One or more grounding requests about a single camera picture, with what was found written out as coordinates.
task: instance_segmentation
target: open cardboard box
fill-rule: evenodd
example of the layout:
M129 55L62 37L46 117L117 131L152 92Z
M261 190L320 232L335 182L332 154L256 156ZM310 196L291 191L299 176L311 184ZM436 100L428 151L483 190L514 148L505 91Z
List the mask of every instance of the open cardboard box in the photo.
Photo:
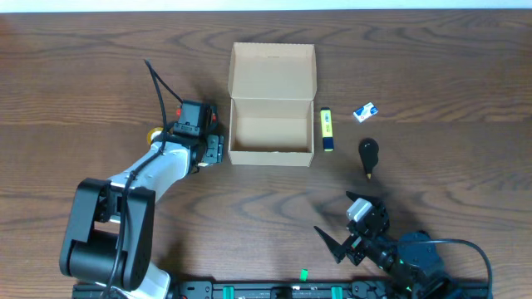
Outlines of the open cardboard box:
M314 45L236 42L229 93L233 164L310 165L314 156Z

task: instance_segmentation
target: box lid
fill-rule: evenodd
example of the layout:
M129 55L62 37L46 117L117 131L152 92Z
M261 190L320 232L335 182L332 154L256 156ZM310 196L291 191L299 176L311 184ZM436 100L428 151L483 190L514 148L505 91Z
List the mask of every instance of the box lid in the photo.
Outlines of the box lid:
M314 45L236 42L228 88L235 100L313 100Z

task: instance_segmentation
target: table surface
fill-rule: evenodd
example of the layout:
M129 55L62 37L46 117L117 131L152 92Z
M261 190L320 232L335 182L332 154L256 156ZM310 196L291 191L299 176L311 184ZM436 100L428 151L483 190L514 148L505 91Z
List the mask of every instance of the table surface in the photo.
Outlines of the table surface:
M351 190L384 198L393 237L477 243L496 297L532 297L531 11L0 16L0 297L70 296L58 257L77 184L129 167L160 124L143 58L182 97L215 103L228 132L233 42L316 45L314 109L331 108L336 149L323 152L315 113L309 168L225 153L176 183L156 207L157 265L216 280L384 276L368 260L336 265L313 230L347 236ZM358 124L368 101L380 111ZM368 136L381 148L371 183L357 154ZM485 279L473 250L439 253L452 275Z

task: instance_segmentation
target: green connector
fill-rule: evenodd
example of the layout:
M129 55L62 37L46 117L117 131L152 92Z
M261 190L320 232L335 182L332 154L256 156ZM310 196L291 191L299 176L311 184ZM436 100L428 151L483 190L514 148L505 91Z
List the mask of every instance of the green connector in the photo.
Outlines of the green connector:
M308 270L307 269L301 269L301 276L299 277L299 280L301 282L306 282L308 277Z
M234 299L234 287L224 287L222 289L224 299Z
M341 287L331 287L332 299L343 299L343 290Z

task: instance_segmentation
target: black cable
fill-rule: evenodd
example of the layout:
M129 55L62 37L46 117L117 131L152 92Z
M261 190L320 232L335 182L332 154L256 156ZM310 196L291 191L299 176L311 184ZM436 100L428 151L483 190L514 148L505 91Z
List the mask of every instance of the black cable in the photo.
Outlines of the black cable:
M183 100L171 88L169 88L162 79L160 79L159 74L157 74L156 71L153 71L153 72L157 80L159 80L160 84L162 84L166 88L167 91L169 91L181 104L183 104Z
M436 239L436 240L425 240L425 241L398 241L393 242L396 245L413 245L413 244L462 244L469 246L470 248L475 249L484 259L485 267L488 271L488 299L490 299L491 290L493 289L493 272L491 271L491 263L488 256L485 252L476 244L460 239Z
M159 84L157 84L157 80L156 80L156 78L159 77L159 76L156 75L155 71L151 67L151 64L147 60L144 60L144 63L146 64L146 66L148 66L148 69L150 70L151 78L153 79L153 83L155 85L155 90L157 91L157 97L159 98L160 112L163 115L163 131L161 132L161 134L163 135L163 139L162 139L162 144L161 144L159 150L155 154L153 154L150 158L148 158L144 162L142 162L135 169L133 169L130 172L128 178L127 178L126 184L124 185L124 189L122 191L122 198L121 198L120 231L118 233L118 239L116 240L115 261L113 263L113 268L111 269L111 274L109 276L109 280L107 281L106 288L101 293L100 298L107 298L109 296L110 292L111 292L112 283L115 280L116 271L118 269L118 264L120 262L122 249L124 248L124 239L125 239L125 235L126 235L127 195L129 193L130 186L133 183L133 181L135 180L135 178L138 175L138 173L144 167L146 167L146 165L148 165L151 161L153 161L155 158L160 156L163 153L163 151L165 150L165 146L166 146L166 128L167 128L166 110L165 110L165 103L163 101L163 97L162 97L162 95L160 93Z

